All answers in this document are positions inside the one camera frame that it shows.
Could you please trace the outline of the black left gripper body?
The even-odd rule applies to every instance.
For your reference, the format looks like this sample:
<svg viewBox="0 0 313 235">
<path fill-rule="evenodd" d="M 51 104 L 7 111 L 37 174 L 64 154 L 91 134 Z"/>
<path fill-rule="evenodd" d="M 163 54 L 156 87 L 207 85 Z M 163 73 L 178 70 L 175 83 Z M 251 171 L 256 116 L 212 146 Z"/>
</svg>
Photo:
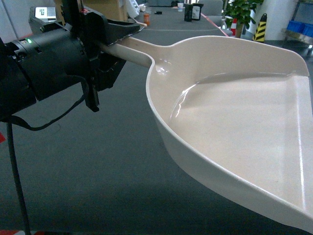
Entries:
<svg viewBox="0 0 313 235">
<path fill-rule="evenodd" d="M 99 110 L 97 91 L 92 83 L 98 49 L 84 35 L 82 2 L 62 2 L 66 24 L 28 39 L 28 87 L 32 101 L 44 100 L 77 83 L 93 112 Z"/>
</svg>

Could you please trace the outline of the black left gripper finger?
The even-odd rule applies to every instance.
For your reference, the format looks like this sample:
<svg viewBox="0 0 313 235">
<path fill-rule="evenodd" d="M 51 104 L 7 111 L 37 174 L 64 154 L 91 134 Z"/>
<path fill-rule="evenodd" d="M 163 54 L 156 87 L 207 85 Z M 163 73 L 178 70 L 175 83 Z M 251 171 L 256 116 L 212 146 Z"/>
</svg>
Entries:
<svg viewBox="0 0 313 235">
<path fill-rule="evenodd" d="M 118 41 L 139 33 L 144 29 L 144 26 L 139 23 L 107 20 L 105 29 L 105 44 L 110 46 Z"/>
<path fill-rule="evenodd" d="M 126 61 L 120 58 L 102 59 L 96 69 L 94 87 L 97 91 L 112 88 Z"/>
</svg>

